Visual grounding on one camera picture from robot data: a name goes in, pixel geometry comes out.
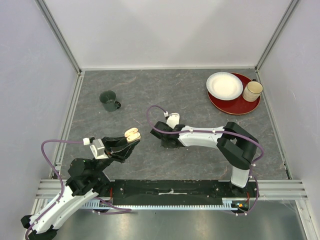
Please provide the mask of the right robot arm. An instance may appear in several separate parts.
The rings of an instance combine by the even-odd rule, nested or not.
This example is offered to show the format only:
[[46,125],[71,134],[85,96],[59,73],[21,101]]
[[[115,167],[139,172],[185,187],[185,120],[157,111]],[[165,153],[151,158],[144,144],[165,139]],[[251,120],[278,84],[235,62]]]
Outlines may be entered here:
[[174,127],[158,121],[150,133],[165,148],[208,147],[218,149],[232,165],[229,191],[235,197],[247,191],[247,182],[259,141],[235,122],[216,128],[198,128],[184,124]]

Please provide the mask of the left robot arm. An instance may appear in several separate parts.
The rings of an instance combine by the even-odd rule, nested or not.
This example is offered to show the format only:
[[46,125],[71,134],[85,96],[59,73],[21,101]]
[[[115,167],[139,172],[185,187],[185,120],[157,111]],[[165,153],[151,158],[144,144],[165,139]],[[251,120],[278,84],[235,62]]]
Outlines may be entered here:
[[42,210],[21,219],[27,240],[52,240],[64,222],[86,202],[106,196],[113,187],[104,170],[113,162],[124,163],[140,142],[140,133],[121,137],[84,138],[92,159],[76,158],[70,164],[69,179],[61,181],[61,190]]

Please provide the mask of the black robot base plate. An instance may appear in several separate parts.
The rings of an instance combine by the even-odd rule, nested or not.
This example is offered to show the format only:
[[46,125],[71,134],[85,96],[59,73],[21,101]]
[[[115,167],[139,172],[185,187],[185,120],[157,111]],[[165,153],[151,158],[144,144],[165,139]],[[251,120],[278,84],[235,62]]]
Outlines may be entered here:
[[239,188],[230,181],[194,180],[140,180],[117,179],[100,194],[99,198],[111,198],[115,205],[200,205],[221,204],[223,199],[250,199],[259,194],[254,181]]

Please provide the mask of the beige earbud charging case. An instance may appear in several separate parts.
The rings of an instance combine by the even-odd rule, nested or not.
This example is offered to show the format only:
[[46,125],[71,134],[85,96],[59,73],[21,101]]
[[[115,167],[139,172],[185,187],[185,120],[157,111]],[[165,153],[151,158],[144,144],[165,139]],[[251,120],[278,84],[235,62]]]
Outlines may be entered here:
[[139,133],[138,128],[133,127],[133,128],[130,128],[129,130],[127,130],[124,133],[124,137],[126,138],[126,141],[128,143],[131,143],[131,142],[133,142],[135,140],[140,140],[141,139],[141,134]]

